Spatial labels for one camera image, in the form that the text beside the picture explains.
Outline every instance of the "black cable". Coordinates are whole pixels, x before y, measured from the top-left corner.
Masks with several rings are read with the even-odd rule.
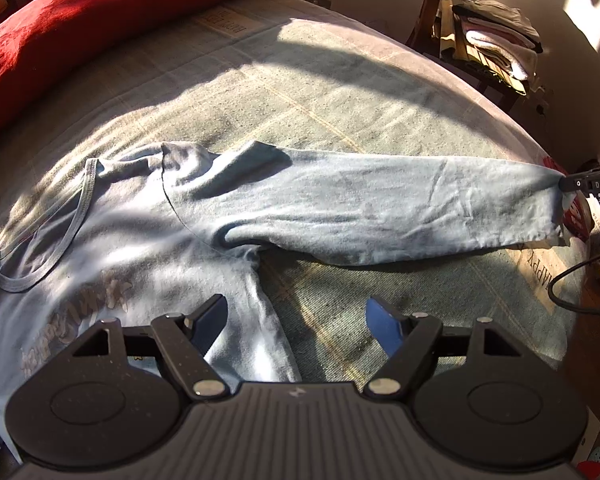
[[[592,264],[600,260],[600,254],[598,256],[594,256],[589,260],[585,260],[577,265],[574,265],[570,269],[565,270],[561,274],[558,274],[554,279],[549,282],[548,287],[546,288],[547,293],[549,294],[549,299],[553,301],[556,305],[561,306],[566,310],[571,310],[572,312],[576,312],[578,314],[589,314],[590,316],[600,316],[600,308],[587,308],[586,306],[579,306],[573,303],[569,303],[568,301],[561,300],[554,294],[554,285],[563,279],[565,276],[571,274],[574,270],[578,270],[580,267],[584,267],[586,265]]]

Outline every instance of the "sunlight patch on wall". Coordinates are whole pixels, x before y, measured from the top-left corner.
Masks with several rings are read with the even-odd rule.
[[[600,48],[600,0],[595,5],[591,0],[565,0],[563,9],[597,52]]]

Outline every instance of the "silver screw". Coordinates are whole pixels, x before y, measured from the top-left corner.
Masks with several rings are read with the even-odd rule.
[[[204,379],[193,385],[193,391],[200,397],[215,397],[224,392],[224,384],[215,379]]]
[[[369,390],[376,395],[391,395],[400,390],[400,383],[393,379],[374,379],[369,384]]]

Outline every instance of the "neckline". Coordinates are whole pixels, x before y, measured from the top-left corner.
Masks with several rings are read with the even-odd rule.
[[[91,204],[91,197],[93,196],[93,187],[96,179],[96,168],[98,164],[97,158],[88,158],[84,165],[84,176],[82,178],[82,187],[79,187],[75,192],[73,192],[69,198],[65,200],[59,200],[55,204],[51,206],[45,213],[36,219],[27,229],[25,229],[21,234],[16,238],[14,242],[7,245],[5,248],[0,249],[0,258],[4,258],[7,254],[14,250],[18,245],[20,245],[24,240],[29,238],[45,221],[47,221],[54,213],[56,213],[64,204],[66,204],[69,200],[75,197],[76,193],[80,193],[80,198],[78,199],[78,206],[75,210],[74,217],[69,224],[69,227],[62,237],[62,240],[56,246],[56,248],[51,253],[51,256],[44,262],[41,266],[39,266],[33,272],[30,272],[26,276],[20,278],[10,278],[9,276],[5,276],[0,273],[0,288],[7,292],[21,292],[28,288],[31,288],[37,282],[42,280],[51,269],[58,263],[58,260],[62,257],[64,252],[67,250],[72,240],[75,237],[75,234],[78,232],[78,229],[82,225],[85,216],[87,215],[87,210]]]

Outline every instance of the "stack of folded clothes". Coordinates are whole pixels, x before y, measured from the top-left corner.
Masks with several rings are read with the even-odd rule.
[[[452,15],[456,42],[461,40],[466,51],[464,54],[463,48],[456,47],[460,58],[468,55],[468,60],[475,62],[472,58],[477,57],[491,73],[520,93],[525,93],[521,82],[536,89],[542,44],[538,32],[519,9],[494,0],[462,0],[452,7]]]

